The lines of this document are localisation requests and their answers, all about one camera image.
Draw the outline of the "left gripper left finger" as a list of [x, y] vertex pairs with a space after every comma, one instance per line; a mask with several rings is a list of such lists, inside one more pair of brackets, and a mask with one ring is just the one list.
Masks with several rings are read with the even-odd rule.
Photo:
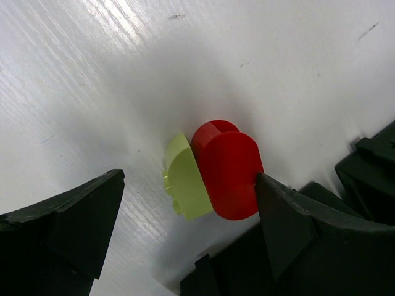
[[89, 295], [101, 275], [124, 179], [123, 170], [110, 170], [2, 214], [1, 295]]

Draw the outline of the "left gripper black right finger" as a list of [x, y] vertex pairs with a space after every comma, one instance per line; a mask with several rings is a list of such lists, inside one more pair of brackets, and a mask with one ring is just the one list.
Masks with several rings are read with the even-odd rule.
[[264, 173], [255, 189], [281, 295], [394, 294], [393, 226], [339, 211]]

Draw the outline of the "red rounded lego brick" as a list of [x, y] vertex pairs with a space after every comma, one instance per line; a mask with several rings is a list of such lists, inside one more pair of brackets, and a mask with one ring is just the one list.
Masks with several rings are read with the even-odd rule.
[[226, 120], [200, 126], [191, 148], [214, 212], [227, 220], [257, 213], [256, 178], [264, 171], [258, 145]]

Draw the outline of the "light green lego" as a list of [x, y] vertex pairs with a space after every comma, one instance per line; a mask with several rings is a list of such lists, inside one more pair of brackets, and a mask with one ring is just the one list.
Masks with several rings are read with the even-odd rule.
[[201, 173], [183, 133], [175, 135], [164, 154], [164, 188], [177, 215], [192, 220], [213, 211]]

